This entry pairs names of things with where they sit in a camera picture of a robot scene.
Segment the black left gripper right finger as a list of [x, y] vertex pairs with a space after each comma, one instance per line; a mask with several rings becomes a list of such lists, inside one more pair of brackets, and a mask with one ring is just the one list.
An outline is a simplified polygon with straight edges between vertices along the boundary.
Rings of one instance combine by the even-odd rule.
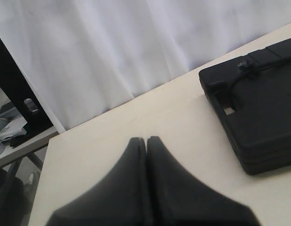
[[147, 170], [157, 226], [258, 226], [246, 205], [213, 190], [186, 170], [160, 137], [147, 141]]

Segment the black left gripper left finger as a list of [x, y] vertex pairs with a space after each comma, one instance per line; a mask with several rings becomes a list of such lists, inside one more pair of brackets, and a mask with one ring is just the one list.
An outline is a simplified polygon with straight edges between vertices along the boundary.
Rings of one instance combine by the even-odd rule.
[[49, 226], [147, 226], [146, 149], [133, 137], [112, 170], [89, 191], [54, 211]]

